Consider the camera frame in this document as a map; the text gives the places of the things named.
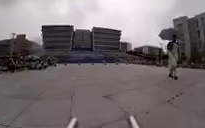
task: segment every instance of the building facade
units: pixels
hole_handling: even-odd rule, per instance
[[[70,25],[42,26],[43,46],[46,51],[72,50],[74,27]]]
[[[186,16],[173,20],[174,28],[182,34],[180,56],[187,60],[203,58],[205,51],[205,13],[192,18]]]
[[[76,29],[74,33],[73,50],[92,50],[90,30]]]
[[[119,51],[121,31],[94,27],[92,29],[92,42],[94,51]]]
[[[174,28],[180,33],[180,57],[185,56],[187,59],[191,58],[191,43],[189,35],[188,17],[180,17],[173,20]]]
[[[128,42],[120,42],[120,51],[127,52],[132,50],[132,44]]]

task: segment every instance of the sky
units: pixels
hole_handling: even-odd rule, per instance
[[[133,47],[159,46],[173,18],[202,12],[205,0],[0,0],[0,40],[17,33],[42,43],[42,25],[68,24],[122,30]]]

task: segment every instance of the man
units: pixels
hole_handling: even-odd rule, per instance
[[[177,62],[178,62],[178,46],[179,43],[177,42],[177,36],[172,36],[172,41],[168,43],[167,50],[169,56],[169,77],[173,78],[174,80],[178,79],[177,76]]]

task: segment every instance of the road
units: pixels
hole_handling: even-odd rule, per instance
[[[205,128],[205,70],[115,64],[58,65],[0,75],[0,127]]]

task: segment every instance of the building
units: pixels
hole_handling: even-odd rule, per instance
[[[205,51],[205,13],[192,18],[186,16],[173,20],[174,28],[182,34],[180,51],[187,60],[203,58]]]
[[[15,39],[0,40],[0,56],[10,55],[26,55],[39,52],[41,46],[37,43],[26,39],[25,34],[17,35]]]
[[[134,51],[140,54],[148,54],[148,55],[155,55],[155,56],[158,56],[161,53],[164,54],[162,48],[156,46],[149,46],[149,45],[137,47],[134,49]]]
[[[132,44],[128,42],[120,42],[120,51],[127,52],[132,50]]]
[[[77,29],[74,33],[73,50],[92,50],[90,30]]]
[[[180,41],[180,57],[191,58],[191,43],[189,35],[189,22],[188,17],[180,17],[173,20],[174,28],[179,31],[181,41]]]
[[[43,46],[46,51],[72,50],[74,27],[70,25],[42,26]]]
[[[92,42],[94,51],[119,51],[121,31],[94,27]]]

